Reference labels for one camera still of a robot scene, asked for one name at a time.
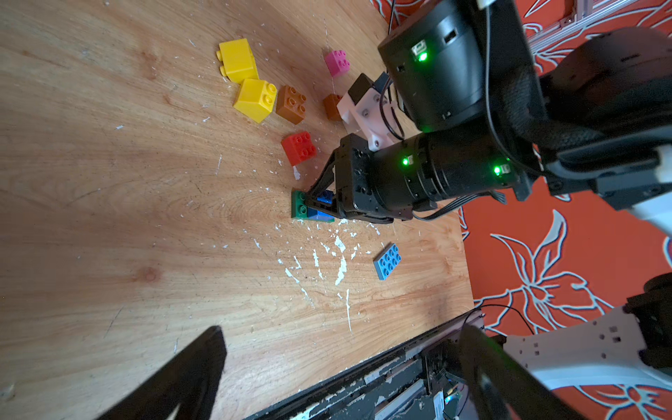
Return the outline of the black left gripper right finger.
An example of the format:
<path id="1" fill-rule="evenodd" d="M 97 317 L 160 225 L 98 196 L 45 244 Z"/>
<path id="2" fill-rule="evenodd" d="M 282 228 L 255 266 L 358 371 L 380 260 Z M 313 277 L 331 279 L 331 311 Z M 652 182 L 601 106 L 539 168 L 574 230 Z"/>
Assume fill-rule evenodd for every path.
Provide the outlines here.
<path id="1" fill-rule="evenodd" d="M 458 340 L 461 371 L 479 419 L 581 419 L 477 327 Z"/>

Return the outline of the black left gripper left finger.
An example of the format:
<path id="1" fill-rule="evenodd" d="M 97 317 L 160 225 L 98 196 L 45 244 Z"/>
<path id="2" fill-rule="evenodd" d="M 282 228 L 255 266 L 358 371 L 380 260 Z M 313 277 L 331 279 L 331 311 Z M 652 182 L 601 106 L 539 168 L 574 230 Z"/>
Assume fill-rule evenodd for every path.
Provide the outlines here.
<path id="1" fill-rule="evenodd" d="M 222 329 L 213 325 L 100 418 L 211 418 L 226 356 Z"/>

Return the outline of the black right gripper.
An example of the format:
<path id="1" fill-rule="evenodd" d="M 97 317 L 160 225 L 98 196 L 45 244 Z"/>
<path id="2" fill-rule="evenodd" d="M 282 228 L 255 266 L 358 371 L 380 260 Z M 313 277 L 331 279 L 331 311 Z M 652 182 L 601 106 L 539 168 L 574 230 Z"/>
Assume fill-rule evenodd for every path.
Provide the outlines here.
<path id="1" fill-rule="evenodd" d="M 336 202 L 318 202 L 335 183 Z M 341 139 L 306 193 L 319 221 L 407 221 L 441 201 L 512 189 L 525 199 L 525 175 L 495 147 L 488 128 L 467 125 L 423 133 L 372 152 L 355 134 Z"/>

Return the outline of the dark green lego plate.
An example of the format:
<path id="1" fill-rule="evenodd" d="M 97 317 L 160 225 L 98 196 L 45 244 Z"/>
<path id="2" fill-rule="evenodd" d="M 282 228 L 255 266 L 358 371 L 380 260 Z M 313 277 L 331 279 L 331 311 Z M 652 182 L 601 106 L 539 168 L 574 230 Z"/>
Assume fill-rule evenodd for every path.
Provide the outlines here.
<path id="1" fill-rule="evenodd" d="M 299 190 L 292 191 L 292 204 L 290 216 L 297 220 L 311 220 L 316 222 L 334 222 L 334 217 L 313 208 L 308 208 L 305 203 L 306 194 Z"/>

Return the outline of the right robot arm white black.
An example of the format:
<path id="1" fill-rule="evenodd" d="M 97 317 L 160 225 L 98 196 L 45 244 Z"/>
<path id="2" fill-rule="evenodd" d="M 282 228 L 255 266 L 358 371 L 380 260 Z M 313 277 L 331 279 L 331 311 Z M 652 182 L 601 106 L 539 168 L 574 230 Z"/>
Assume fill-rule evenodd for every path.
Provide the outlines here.
<path id="1" fill-rule="evenodd" d="M 591 191 L 670 231 L 671 43 L 647 28 L 603 33 L 538 76 L 511 1 L 432 1 L 378 47 L 418 134 L 369 149 L 341 140 L 304 196 L 343 220 L 431 222 L 482 197 Z M 610 313 L 527 337 L 479 334 L 464 317 L 465 379 L 479 414 L 574 417 L 552 388 L 663 388 L 671 380 L 671 277 Z"/>

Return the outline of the red lego brick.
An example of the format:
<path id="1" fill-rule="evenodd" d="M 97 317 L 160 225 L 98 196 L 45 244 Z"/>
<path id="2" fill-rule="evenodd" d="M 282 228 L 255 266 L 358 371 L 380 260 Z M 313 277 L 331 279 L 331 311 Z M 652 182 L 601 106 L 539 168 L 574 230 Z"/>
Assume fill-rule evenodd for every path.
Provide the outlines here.
<path id="1" fill-rule="evenodd" d="M 318 153 L 312 142 L 311 134 L 307 131 L 287 136 L 282 140 L 281 145 L 291 166 L 297 166 L 306 160 L 313 159 Z"/>

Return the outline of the light blue lego plate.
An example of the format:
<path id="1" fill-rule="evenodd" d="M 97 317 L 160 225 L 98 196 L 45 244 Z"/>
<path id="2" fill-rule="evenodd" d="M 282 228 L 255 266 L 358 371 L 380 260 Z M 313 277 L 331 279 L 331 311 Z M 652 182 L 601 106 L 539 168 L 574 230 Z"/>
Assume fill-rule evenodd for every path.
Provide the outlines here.
<path id="1" fill-rule="evenodd" d="M 399 248 L 395 243 L 389 243 L 374 259 L 374 268 L 381 281 L 385 281 L 402 262 Z"/>

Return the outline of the brown lego brick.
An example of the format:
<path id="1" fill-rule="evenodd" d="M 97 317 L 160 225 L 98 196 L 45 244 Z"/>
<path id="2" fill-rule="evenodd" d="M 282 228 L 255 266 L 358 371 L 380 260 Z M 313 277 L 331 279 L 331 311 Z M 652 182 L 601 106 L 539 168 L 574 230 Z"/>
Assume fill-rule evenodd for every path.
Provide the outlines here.
<path id="1" fill-rule="evenodd" d="M 338 96 L 337 94 L 329 94 L 327 97 L 324 98 L 323 105 L 325 107 L 325 114 L 327 115 L 327 119 L 329 121 L 332 122 L 342 121 L 341 113 L 339 112 L 338 109 L 338 105 L 341 99 L 342 97 Z"/>
<path id="2" fill-rule="evenodd" d="M 283 86 L 278 92 L 276 113 L 292 124 L 298 125 L 306 117 L 307 97 L 295 87 Z"/>

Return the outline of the yellow lego brick front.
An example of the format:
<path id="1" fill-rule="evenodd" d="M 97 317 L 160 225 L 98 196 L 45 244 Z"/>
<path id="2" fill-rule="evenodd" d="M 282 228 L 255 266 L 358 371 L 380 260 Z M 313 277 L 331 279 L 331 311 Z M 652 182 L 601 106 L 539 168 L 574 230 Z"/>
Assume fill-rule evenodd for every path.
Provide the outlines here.
<path id="1" fill-rule="evenodd" d="M 234 102 L 234 108 L 260 124 L 274 110 L 278 89 L 265 80 L 245 79 Z"/>

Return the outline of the yellow lego brick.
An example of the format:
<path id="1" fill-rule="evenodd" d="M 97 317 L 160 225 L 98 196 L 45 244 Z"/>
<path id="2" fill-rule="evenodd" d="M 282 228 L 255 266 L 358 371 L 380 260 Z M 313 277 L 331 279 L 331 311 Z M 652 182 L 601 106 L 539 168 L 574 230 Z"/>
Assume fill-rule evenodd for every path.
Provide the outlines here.
<path id="1" fill-rule="evenodd" d="M 278 89 L 265 80 L 245 79 L 234 102 L 234 108 L 260 124 L 274 110 Z"/>
<path id="2" fill-rule="evenodd" d="M 222 63 L 222 76 L 231 82 L 241 84 L 247 79 L 259 79 L 257 63 L 246 38 L 220 43 L 216 56 Z"/>

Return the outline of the pink lego brick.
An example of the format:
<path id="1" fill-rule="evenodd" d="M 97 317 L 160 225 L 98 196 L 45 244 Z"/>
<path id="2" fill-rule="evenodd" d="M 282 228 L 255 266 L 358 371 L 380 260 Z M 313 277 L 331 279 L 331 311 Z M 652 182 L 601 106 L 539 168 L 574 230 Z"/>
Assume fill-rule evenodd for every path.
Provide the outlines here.
<path id="1" fill-rule="evenodd" d="M 325 56 L 325 64 L 332 78 L 345 75 L 350 70 L 347 53 L 343 50 L 329 52 Z"/>

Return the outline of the yellow lego brick rear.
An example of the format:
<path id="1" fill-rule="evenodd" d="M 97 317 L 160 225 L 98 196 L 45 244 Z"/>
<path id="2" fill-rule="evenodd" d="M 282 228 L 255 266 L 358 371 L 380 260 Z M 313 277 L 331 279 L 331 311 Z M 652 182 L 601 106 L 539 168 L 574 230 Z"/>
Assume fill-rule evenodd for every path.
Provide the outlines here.
<path id="1" fill-rule="evenodd" d="M 231 82 L 241 84 L 247 79 L 259 79 L 257 63 L 246 38 L 220 43 L 216 56 L 222 63 L 222 76 Z"/>

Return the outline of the aluminium rear rail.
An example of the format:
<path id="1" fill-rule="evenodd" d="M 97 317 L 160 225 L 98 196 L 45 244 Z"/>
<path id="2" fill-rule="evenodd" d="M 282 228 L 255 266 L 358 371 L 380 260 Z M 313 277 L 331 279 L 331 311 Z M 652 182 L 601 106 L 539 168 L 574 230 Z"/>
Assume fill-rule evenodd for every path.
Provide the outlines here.
<path id="1" fill-rule="evenodd" d="M 530 51 L 533 54 L 540 53 L 547 47 L 556 45 L 558 42 L 584 31 L 588 26 L 601 19 L 608 18 L 634 3 L 635 0 L 574 1 L 570 14 L 547 28 L 543 29 L 538 24 L 536 26 L 524 26 L 525 29 L 532 29 L 534 32 L 528 38 Z"/>

